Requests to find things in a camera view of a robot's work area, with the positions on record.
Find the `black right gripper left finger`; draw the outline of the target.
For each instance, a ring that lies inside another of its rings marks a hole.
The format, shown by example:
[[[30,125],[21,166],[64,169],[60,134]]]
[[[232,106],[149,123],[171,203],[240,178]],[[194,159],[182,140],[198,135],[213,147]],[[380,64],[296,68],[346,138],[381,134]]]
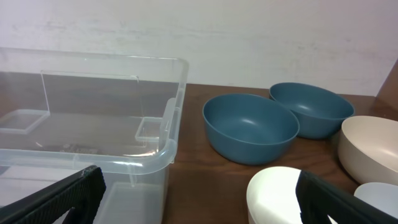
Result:
[[[1,223],[46,224],[66,214],[64,223],[93,224],[105,191],[101,168],[89,166],[4,206]]]

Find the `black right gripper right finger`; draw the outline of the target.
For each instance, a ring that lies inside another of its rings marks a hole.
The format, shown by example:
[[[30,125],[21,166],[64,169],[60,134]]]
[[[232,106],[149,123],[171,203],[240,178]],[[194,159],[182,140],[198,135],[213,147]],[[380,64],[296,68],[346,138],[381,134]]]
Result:
[[[397,224],[397,218],[302,170],[295,188],[303,224]]]

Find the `white small bowl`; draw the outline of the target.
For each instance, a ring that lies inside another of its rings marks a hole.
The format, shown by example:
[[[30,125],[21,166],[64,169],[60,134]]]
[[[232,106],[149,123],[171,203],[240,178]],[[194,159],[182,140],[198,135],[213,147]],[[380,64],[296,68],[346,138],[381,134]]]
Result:
[[[302,223],[295,194],[300,169],[274,166],[260,170],[246,191],[249,224]]]

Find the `light grey small bowl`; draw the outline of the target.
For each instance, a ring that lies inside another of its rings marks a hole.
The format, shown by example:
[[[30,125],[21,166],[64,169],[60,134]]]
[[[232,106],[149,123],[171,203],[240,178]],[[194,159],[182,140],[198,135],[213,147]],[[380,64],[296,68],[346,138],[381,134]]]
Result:
[[[373,207],[397,218],[397,186],[381,182],[360,185],[354,196]]]

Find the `large beige bowl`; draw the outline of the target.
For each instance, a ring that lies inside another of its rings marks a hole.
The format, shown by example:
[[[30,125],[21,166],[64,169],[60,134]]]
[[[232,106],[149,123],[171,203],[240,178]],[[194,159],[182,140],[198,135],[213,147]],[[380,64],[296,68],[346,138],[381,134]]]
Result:
[[[397,121],[375,116],[353,116],[343,121],[338,158],[360,184],[397,185]]]

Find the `dark blue bowl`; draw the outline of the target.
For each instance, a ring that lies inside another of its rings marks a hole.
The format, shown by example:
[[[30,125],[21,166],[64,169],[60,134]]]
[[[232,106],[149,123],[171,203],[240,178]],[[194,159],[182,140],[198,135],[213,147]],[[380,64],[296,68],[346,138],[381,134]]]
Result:
[[[342,96],[304,83],[272,85],[269,98],[293,112],[300,124],[301,138],[329,138],[340,130],[345,119],[355,114],[352,103]]]
[[[218,95],[203,105],[202,115],[212,148],[230,161],[250,166],[280,158],[300,131],[293,112],[259,95]]]

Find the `clear plastic storage bin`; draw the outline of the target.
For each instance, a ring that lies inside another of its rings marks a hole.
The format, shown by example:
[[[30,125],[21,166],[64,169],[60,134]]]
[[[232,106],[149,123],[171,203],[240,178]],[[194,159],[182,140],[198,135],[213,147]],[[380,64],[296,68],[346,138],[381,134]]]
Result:
[[[1,49],[1,205],[98,166],[95,223],[161,223],[187,76],[178,58]]]

